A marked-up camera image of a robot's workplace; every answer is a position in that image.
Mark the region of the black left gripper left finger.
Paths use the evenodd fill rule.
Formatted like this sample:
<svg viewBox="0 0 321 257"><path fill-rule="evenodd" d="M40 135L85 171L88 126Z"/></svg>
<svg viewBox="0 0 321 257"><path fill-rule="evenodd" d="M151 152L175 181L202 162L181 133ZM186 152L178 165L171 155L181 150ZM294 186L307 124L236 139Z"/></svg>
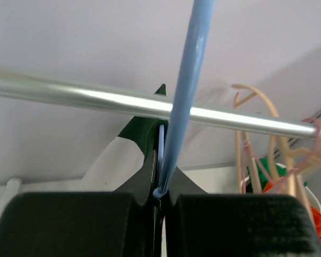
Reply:
<svg viewBox="0 0 321 257"><path fill-rule="evenodd" d="M0 218L0 256L157 256L157 154L112 192L28 192Z"/></svg>

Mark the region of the dark green t shirt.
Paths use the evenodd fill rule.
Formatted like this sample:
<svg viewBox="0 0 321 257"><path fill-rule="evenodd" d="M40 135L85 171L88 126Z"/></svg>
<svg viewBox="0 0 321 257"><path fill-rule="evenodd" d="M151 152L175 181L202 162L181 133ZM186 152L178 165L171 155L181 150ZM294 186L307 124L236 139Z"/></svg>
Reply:
<svg viewBox="0 0 321 257"><path fill-rule="evenodd" d="M81 191L113 191L139 171L158 148L159 127L168 121L134 116L82 178Z"/></svg>

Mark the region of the blue wire hanger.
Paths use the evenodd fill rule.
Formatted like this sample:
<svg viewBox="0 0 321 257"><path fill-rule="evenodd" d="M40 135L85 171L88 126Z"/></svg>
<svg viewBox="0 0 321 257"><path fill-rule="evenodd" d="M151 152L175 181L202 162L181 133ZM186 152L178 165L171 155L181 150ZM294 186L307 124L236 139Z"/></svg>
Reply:
<svg viewBox="0 0 321 257"><path fill-rule="evenodd" d="M213 1L194 1L181 59L168 127L159 127L158 183L153 191L161 199L169 190L184 142L211 24Z"/></svg>

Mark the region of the orange t shirt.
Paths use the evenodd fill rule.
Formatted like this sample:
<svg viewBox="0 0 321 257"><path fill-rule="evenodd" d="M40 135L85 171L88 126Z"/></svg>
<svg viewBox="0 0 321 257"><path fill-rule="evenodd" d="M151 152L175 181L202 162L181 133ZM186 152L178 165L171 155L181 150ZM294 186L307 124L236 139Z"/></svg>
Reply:
<svg viewBox="0 0 321 257"><path fill-rule="evenodd" d="M276 188L273 189L273 187L264 193L266 193L266 194L279 194L277 189ZM312 207L311 205L310 205L310 208L311 208L311 212L312 212L312 217L314 219L315 228L316 228L319 240L321 241L321 213L316 208Z"/></svg>

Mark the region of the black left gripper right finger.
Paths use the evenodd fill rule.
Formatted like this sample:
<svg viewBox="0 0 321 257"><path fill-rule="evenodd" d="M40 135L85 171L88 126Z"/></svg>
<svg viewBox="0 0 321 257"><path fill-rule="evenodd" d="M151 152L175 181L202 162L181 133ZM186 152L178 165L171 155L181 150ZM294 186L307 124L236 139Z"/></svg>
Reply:
<svg viewBox="0 0 321 257"><path fill-rule="evenodd" d="M168 256L321 256L306 209L283 194L209 194L176 169L165 212Z"/></svg>

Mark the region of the pink wire hanger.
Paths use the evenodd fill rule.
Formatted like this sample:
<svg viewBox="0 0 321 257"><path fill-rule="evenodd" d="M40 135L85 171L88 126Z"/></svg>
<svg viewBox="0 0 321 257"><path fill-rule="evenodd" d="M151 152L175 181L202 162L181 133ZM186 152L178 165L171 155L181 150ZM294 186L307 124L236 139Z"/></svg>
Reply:
<svg viewBox="0 0 321 257"><path fill-rule="evenodd" d="M236 132L236 143L243 138L243 146L237 146L237 174L241 179L239 192L246 193L246 176L249 176L251 188L254 193L265 192L265 185L272 184L279 191L288 191L293 196L303 193L303 175L314 168L321 168L321 120L312 121L316 126L318 138L313 148L291 149L286 138L272 135L268 144L266 158L258 158L254 154L253 147L247 132ZM280 174L279 167L274 158L274 145L282 147L284 158L284 173Z"/></svg>

